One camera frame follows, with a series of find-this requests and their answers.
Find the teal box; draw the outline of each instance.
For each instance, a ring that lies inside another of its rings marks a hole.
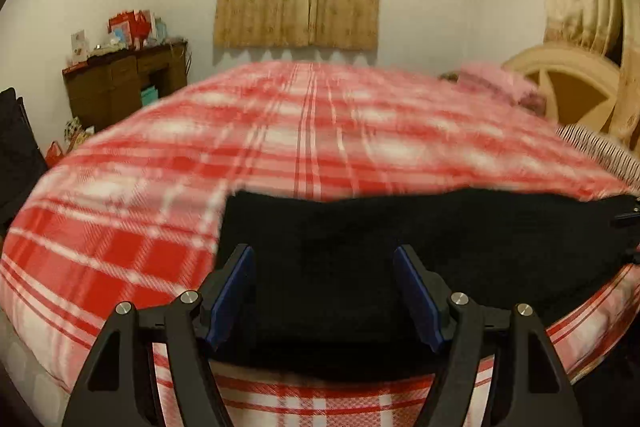
[[[154,86],[147,87],[140,93],[140,96],[142,97],[142,106],[144,107],[158,100],[158,90]]]

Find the black bag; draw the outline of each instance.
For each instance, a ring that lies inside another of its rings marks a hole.
[[[0,227],[14,219],[46,171],[22,99],[13,87],[0,92]]]

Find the cream headboard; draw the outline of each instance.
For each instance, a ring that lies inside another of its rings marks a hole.
[[[504,67],[540,84],[549,120],[599,132],[616,105],[620,68],[582,48],[548,42],[523,51]]]

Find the wooden dresser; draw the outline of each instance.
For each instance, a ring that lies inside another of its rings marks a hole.
[[[96,131],[118,123],[142,107],[140,92],[156,86],[162,98],[187,85],[187,43],[92,57],[63,73],[71,113]]]

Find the red and white plaid blanket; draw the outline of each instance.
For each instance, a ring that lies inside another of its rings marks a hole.
[[[230,192],[331,200],[460,187],[580,200],[629,192],[551,124],[444,81],[320,64],[247,65],[140,110],[48,172],[6,238],[0,304],[70,391],[118,302],[165,304],[200,285]],[[625,332],[639,289],[640,269],[626,266],[548,329],[572,379]],[[155,351],[174,427],[180,418],[166,351]],[[335,385],[213,370],[237,426],[408,426],[431,383]],[[491,371],[492,361],[483,361],[469,425],[480,423]]]

